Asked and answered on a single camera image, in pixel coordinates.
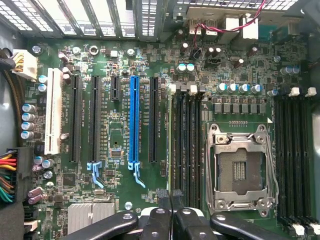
white connector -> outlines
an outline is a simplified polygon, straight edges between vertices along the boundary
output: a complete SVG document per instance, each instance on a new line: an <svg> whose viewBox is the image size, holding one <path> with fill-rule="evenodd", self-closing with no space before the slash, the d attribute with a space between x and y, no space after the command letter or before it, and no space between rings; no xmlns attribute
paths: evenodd
<svg viewBox="0 0 320 240"><path fill-rule="evenodd" d="M12 73L35 82L37 79L38 59L25 49L14 49L14 54L17 54L20 59L19 63L16 62L16 64L21 65L21 67L12 69Z"/></svg>
<svg viewBox="0 0 320 240"><path fill-rule="evenodd" d="M63 72L48 68L44 154L59 154L61 146Z"/></svg>

white pci slot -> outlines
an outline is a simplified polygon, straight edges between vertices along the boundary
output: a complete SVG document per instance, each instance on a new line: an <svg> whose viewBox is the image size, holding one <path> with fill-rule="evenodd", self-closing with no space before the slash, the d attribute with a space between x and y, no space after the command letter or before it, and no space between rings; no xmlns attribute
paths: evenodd
<svg viewBox="0 0 320 240"><path fill-rule="evenodd" d="M58 68L48 68L44 138L45 155L55 155L60 153L62 76L63 73Z"/></svg>

cpu socket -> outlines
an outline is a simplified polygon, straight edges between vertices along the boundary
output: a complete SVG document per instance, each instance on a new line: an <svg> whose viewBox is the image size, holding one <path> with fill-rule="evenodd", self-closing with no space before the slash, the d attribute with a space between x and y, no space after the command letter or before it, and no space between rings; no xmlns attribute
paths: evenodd
<svg viewBox="0 0 320 240"><path fill-rule="evenodd" d="M206 141L205 174L211 214L258 210L265 218L278 204L271 141L263 124L253 133L221 132L212 124Z"/></svg>

blue pcie slot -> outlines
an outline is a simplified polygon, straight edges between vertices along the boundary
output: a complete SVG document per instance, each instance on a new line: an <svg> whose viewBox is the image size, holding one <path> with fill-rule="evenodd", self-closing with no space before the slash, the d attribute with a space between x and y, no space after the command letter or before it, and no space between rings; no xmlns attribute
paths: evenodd
<svg viewBox="0 0 320 240"><path fill-rule="evenodd" d="M140 104L140 83L138 76L130 77L130 147L128 156L128 169L134 171L135 181L142 187L146 187L140 181L139 162L139 104Z"/></svg>

short pcie slot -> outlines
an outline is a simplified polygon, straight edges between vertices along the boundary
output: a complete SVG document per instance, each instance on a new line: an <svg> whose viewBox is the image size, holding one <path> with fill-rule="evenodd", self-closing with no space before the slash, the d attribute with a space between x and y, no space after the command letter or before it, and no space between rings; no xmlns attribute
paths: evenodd
<svg viewBox="0 0 320 240"><path fill-rule="evenodd" d="M159 82L157 77L150 77L149 87L149 163L156 163L159 127Z"/></svg>
<svg viewBox="0 0 320 240"><path fill-rule="evenodd" d="M69 162L78 163L81 156L81 121L82 121L82 78L71 77L69 107Z"/></svg>
<svg viewBox="0 0 320 240"><path fill-rule="evenodd" d="M102 82L100 77L91 77L89 159L90 163L100 161Z"/></svg>
<svg viewBox="0 0 320 240"><path fill-rule="evenodd" d="M121 80L119 76L111 77L111 101L119 102L121 100Z"/></svg>

